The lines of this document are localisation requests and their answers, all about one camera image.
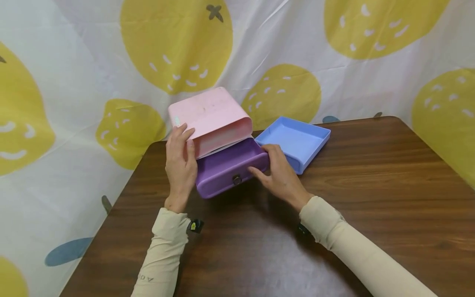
fabric backdrop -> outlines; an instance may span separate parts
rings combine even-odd
[[[167,107],[393,115],[475,186],[475,1],[2,0],[0,296],[57,296]]]

wooden table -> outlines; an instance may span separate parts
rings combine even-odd
[[[475,192],[402,121],[321,125],[327,145],[301,179],[440,297],[475,296]],[[150,146],[62,296],[130,296],[168,195],[165,143]],[[190,234],[175,296],[369,296],[257,181],[187,212]]]

blue tray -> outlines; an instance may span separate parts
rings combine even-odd
[[[295,172],[302,174],[329,138],[328,129],[281,116],[256,137],[256,142],[280,145]]]

beige arm sleeve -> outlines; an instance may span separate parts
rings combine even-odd
[[[133,297],[172,297],[190,220],[185,213],[161,208],[152,227],[152,243],[143,261]]]
[[[340,258],[375,297],[436,296],[322,198],[310,199],[300,219],[316,242]]]

lemon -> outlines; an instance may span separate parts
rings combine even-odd
[[[320,84],[306,69],[280,64],[270,68],[247,93],[242,108],[253,121],[253,129],[267,128],[278,117],[310,122],[321,101]]]
[[[436,77],[412,107],[414,131],[475,187],[475,69]]]
[[[124,0],[120,22],[133,64],[168,94],[214,86],[231,54],[223,0]]]
[[[426,35],[449,1],[326,0],[325,34],[330,45],[347,57],[383,57]]]
[[[0,256],[0,293],[8,297],[27,297],[28,286],[20,270]]]
[[[133,170],[152,143],[165,137],[166,126],[152,107],[127,99],[111,99],[95,137],[121,167]]]
[[[55,134],[33,77],[1,42],[0,106],[0,175],[4,175],[46,153]]]

